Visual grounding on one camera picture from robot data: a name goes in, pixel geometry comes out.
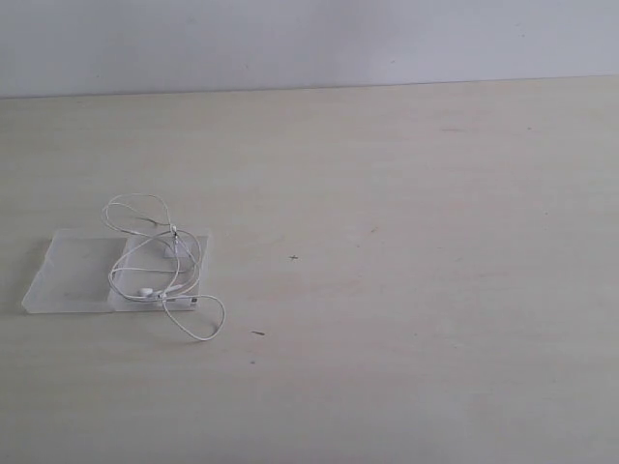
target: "wooden table surface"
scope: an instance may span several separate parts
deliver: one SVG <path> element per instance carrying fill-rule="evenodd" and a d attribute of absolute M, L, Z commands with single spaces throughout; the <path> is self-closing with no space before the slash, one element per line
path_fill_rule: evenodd
<path fill-rule="evenodd" d="M 213 342 L 20 307 L 131 191 Z M 0 101 L 0 218 L 3 463 L 617 462 L 619 77 Z"/>

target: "table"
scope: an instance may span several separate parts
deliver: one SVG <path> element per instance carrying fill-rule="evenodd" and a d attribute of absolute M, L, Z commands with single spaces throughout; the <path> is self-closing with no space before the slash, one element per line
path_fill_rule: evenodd
<path fill-rule="evenodd" d="M 2 462 L 616 462 L 618 90 L 0 101 Z M 213 342 L 20 308 L 131 191 L 212 230 Z"/>

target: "white wall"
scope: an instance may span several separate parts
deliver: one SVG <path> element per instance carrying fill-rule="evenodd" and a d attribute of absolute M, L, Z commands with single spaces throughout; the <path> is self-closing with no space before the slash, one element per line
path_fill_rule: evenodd
<path fill-rule="evenodd" d="M 0 97 L 619 73 L 616 0 L 6 0 Z"/>

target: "white cable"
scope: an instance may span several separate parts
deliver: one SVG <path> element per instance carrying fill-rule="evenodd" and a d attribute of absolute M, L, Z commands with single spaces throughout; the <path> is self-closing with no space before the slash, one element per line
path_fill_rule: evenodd
<path fill-rule="evenodd" d="M 119 201 L 122 199 L 137 197 L 137 196 L 155 198 L 157 201 L 159 201 L 165 212 L 166 222 L 159 222 L 155 219 L 152 219 L 151 217 L 143 215 L 134 207 L 126 203 L 123 203 L 122 201 Z M 132 229 L 120 227 L 116 225 L 115 223 L 113 223 L 112 220 L 109 218 L 109 209 L 111 207 L 121 207 L 121 208 L 128 209 L 136 214 L 135 218 L 146 220 L 158 227 L 159 226 L 167 227 L 167 229 L 163 230 L 163 232 L 147 234 L 145 232 L 141 232 L 138 230 L 132 230 Z M 220 299 L 212 295 L 188 295 L 188 292 L 190 292 L 193 289 L 193 287 L 195 287 L 200 281 L 200 268 L 201 268 L 200 261 L 201 261 L 201 256 L 202 256 L 202 247 L 200 245 L 200 242 L 197 240 L 197 238 L 193 234 L 185 230 L 178 229 L 176 225 L 172 223 L 172 219 L 170 218 L 170 212 L 165 202 L 159 196 L 151 195 L 147 193 L 125 193 L 121 195 L 116 195 L 111 200 L 109 200 L 107 204 L 103 207 L 102 221 L 107 227 L 109 227 L 112 230 L 116 230 L 118 232 L 122 232 L 122 233 L 129 234 L 129 235 L 144 237 L 145 239 L 139 245 L 134 246 L 128 249 L 125 253 L 123 253 L 123 255 L 120 258 L 118 258 L 118 260 L 112 266 L 112 269 L 109 271 L 109 274 L 107 275 L 107 280 L 109 281 L 109 286 L 112 288 L 112 290 L 114 290 L 114 292 L 116 292 L 118 295 L 120 295 L 121 297 L 123 297 L 124 299 L 130 302 L 139 302 L 139 303 L 148 303 L 148 304 L 161 303 L 163 310 L 165 311 L 165 314 L 167 314 L 167 317 L 169 317 L 170 320 L 174 324 L 176 324 L 179 327 L 179 329 L 181 329 L 185 334 L 189 335 L 191 338 L 195 340 L 208 341 L 208 340 L 212 340 L 213 338 L 215 338 L 217 334 L 221 331 L 221 328 L 223 327 L 223 323 L 225 322 L 225 306 L 223 305 Z M 182 238 L 183 236 L 190 239 L 190 241 L 193 244 L 195 244 L 195 246 L 197 247 L 197 255 L 198 255 L 197 259 L 193 256 L 191 252 L 191 247 L 188 246 L 187 243 L 183 240 Z M 166 240 L 166 238 L 171 239 L 171 242 L 173 245 L 171 245 Z M 175 263 L 176 270 L 170 271 L 170 270 L 160 270 L 160 269 L 129 268 L 129 267 L 124 267 L 120 265 L 120 263 L 122 263 L 129 255 L 135 253 L 140 248 L 144 247 L 147 244 L 150 244 L 151 242 L 160 242 L 165 247 L 170 249 L 171 253 L 174 256 L 174 259 L 176 260 L 176 263 Z M 188 266 L 187 269 L 184 269 L 184 270 L 181 269 L 181 256 L 179 256 L 178 247 L 180 247 L 183 250 L 184 255 L 186 255 L 183 257 L 188 257 L 191 261 L 191 264 Z M 172 278 L 163 289 L 160 289 L 160 290 L 141 289 L 141 290 L 147 290 L 147 292 L 143 292 L 145 293 L 144 295 L 141 295 L 141 294 L 130 295 L 130 294 L 123 292 L 120 288 L 118 288 L 118 286 L 114 282 L 114 276 L 116 275 L 116 273 L 119 273 L 119 272 L 172 274 Z M 176 283 L 176 280 L 179 277 L 179 275 L 184 275 L 184 274 L 189 274 L 189 278 L 186 280 L 186 282 Z M 199 335 L 196 335 L 195 333 L 192 333 L 189 329 L 187 329 L 180 322 L 178 322 L 178 320 L 174 316 L 172 316 L 166 304 L 168 301 L 171 301 L 171 300 L 175 300 L 175 301 L 196 300 L 200 298 L 215 301 L 219 305 L 220 310 L 221 310 L 221 321 L 215 328 L 215 331 L 208 336 L 199 336 Z"/>

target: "earphones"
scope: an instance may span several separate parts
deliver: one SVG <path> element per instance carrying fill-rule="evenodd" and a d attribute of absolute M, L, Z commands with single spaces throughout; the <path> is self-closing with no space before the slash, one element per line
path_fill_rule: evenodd
<path fill-rule="evenodd" d="M 132 197 L 149 197 L 156 199 L 162 205 L 163 211 L 165 213 L 166 222 L 159 222 L 155 219 L 152 219 L 151 217 L 145 216 L 141 214 L 136 208 L 123 202 L 124 200 Z M 130 210 L 135 214 L 135 218 L 151 222 L 156 227 L 165 227 L 166 230 L 154 234 L 147 234 L 139 230 L 120 227 L 114 222 L 112 222 L 112 220 L 109 218 L 109 210 L 112 207 Z M 103 207 L 102 221 L 107 227 L 112 230 L 144 238 L 144 240 L 139 245 L 133 246 L 125 253 L 123 253 L 123 255 L 118 258 L 118 260 L 114 263 L 111 270 L 109 271 L 109 274 L 107 275 L 107 280 L 109 281 L 109 286 L 114 292 L 116 292 L 118 295 L 130 302 L 161 304 L 163 310 L 165 311 L 165 314 L 167 314 L 167 317 L 174 324 L 176 324 L 179 329 L 181 329 L 185 334 L 189 335 L 194 340 L 212 340 L 220 333 L 221 328 L 223 327 L 223 323 L 225 322 L 225 306 L 223 305 L 221 300 L 212 295 L 188 295 L 188 292 L 190 292 L 200 280 L 200 260 L 202 256 L 202 247 L 200 245 L 200 242 L 193 234 L 185 230 L 178 229 L 176 225 L 172 223 L 169 209 L 165 202 L 159 196 L 147 193 L 125 193 L 121 195 L 116 195 L 111 200 L 109 200 L 107 204 Z M 188 245 L 186 240 L 189 240 L 191 244 L 195 245 L 195 247 L 197 248 L 197 258 L 195 258 L 195 256 L 192 254 L 191 245 Z M 175 259 L 174 267 L 176 269 L 174 271 L 121 266 L 121 263 L 123 263 L 129 255 L 135 253 L 140 248 L 152 242 L 159 242 L 163 244 L 165 246 L 166 252 L 169 252 L 169 255 Z M 190 265 L 186 269 L 181 269 L 181 258 L 189 258 Z M 114 276 L 120 272 L 170 274 L 170 281 L 163 289 L 156 290 L 149 287 L 143 287 L 137 291 L 137 295 L 131 295 L 118 288 L 116 282 L 114 281 Z M 186 283 L 176 283 L 178 277 L 185 274 L 189 275 Z M 195 333 L 192 333 L 170 313 L 166 304 L 168 301 L 178 300 L 190 300 L 191 303 L 196 303 L 199 299 L 212 300 L 216 302 L 219 305 L 221 311 L 220 322 L 215 328 L 215 331 L 208 336 L 199 336 Z"/>

